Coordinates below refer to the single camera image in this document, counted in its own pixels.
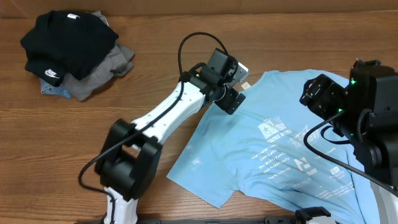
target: black t-shirt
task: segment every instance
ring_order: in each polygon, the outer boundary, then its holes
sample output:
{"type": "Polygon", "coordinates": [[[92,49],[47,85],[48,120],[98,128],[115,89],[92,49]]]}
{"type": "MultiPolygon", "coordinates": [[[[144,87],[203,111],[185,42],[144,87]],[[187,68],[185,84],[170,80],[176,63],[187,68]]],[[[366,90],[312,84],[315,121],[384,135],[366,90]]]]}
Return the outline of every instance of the black t-shirt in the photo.
{"type": "Polygon", "coordinates": [[[28,58],[25,69],[53,86],[59,86],[67,72],[81,80],[105,58],[117,38],[97,16],[51,11],[39,16],[21,40],[28,58]]]}

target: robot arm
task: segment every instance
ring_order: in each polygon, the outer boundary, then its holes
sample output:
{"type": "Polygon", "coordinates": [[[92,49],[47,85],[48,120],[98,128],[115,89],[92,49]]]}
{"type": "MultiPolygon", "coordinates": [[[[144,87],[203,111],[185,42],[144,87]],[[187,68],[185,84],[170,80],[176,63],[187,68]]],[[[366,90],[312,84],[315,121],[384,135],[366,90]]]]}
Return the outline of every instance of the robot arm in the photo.
{"type": "Polygon", "coordinates": [[[393,68],[378,60],[358,60],[346,88],[320,75],[305,84],[300,98],[301,104],[324,120],[343,113],[331,122],[333,131],[348,138],[340,144],[354,146],[354,155],[364,166],[365,173],[359,170],[360,175],[371,180],[381,224],[398,220],[397,86],[398,73],[393,68]]]}
{"type": "Polygon", "coordinates": [[[101,177],[101,184],[114,197],[113,201],[108,196],[108,211],[103,223],[137,222],[137,201],[155,177],[163,143],[182,122],[208,103],[215,102],[222,110],[233,114],[246,98],[234,90],[233,85],[243,81],[248,73],[243,64],[216,49],[208,63],[199,63],[184,72],[170,96],[151,112],[132,123],[120,119],[112,125],[101,152],[136,133],[169,108],[180,95],[183,82],[179,102],[152,127],[125,144],[139,151],[137,157],[120,147],[96,163],[95,171],[101,177]]]}

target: white label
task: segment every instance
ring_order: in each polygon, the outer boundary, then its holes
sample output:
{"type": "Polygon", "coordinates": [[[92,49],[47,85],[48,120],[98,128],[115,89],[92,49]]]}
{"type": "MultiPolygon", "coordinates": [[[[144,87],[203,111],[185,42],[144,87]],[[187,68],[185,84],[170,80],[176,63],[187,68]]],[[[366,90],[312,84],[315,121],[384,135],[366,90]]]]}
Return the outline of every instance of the white label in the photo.
{"type": "Polygon", "coordinates": [[[74,15],[74,14],[72,14],[72,13],[69,13],[69,14],[68,14],[68,18],[76,19],[77,17],[80,18],[80,16],[78,16],[78,15],[74,15]]]}
{"type": "Polygon", "coordinates": [[[251,87],[251,85],[250,85],[248,82],[245,82],[245,83],[242,84],[242,88],[243,88],[244,90],[247,90],[247,89],[250,88],[250,87],[251,87]]]}

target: wood grain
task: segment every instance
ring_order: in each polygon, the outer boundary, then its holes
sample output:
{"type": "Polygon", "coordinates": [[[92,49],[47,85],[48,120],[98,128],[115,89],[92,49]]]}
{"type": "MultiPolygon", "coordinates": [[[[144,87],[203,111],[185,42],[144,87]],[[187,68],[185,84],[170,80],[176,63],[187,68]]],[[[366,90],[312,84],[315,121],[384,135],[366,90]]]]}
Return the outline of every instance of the wood grain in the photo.
{"type": "Polygon", "coordinates": [[[21,13],[9,17],[36,18],[50,10],[101,10],[107,16],[359,12],[398,9],[396,0],[4,0],[21,13]]]}
{"type": "MultiPolygon", "coordinates": [[[[81,167],[100,151],[109,127],[159,104],[178,79],[177,49],[195,31],[219,37],[251,75],[264,71],[320,69],[348,76],[355,58],[379,59],[398,68],[398,12],[256,14],[227,16],[109,17],[121,43],[135,50],[135,68],[110,89],[79,103],[42,95],[39,80],[24,70],[19,40],[34,19],[0,21],[0,223],[73,223],[99,219],[105,197],[81,189],[81,167]]],[[[215,41],[193,37],[183,68],[206,62],[215,41]]],[[[220,209],[165,176],[194,132],[192,116],[167,140],[157,177],[140,199],[143,218],[260,218],[290,212],[236,192],[220,209]]],[[[85,182],[98,186],[90,170],[85,182]]]]}
{"type": "Polygon", "coordinates": [[[0,0],[0,18],[26,18],[12,0],[0,0]]]}

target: pile of clothes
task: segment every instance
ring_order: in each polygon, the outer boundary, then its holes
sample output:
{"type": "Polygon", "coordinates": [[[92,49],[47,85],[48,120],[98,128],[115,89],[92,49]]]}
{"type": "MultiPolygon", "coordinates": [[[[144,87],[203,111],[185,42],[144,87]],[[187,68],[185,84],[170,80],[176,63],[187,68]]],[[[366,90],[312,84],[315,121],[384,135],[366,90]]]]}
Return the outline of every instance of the pile of clothes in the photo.
{"type": "Polygon", "coordinates": [[[21,39],[25,69],[40,78],[42,93],[83,101],[134,67],[134,52],[118,38],[99,11],[51,11],[21,39]]]}

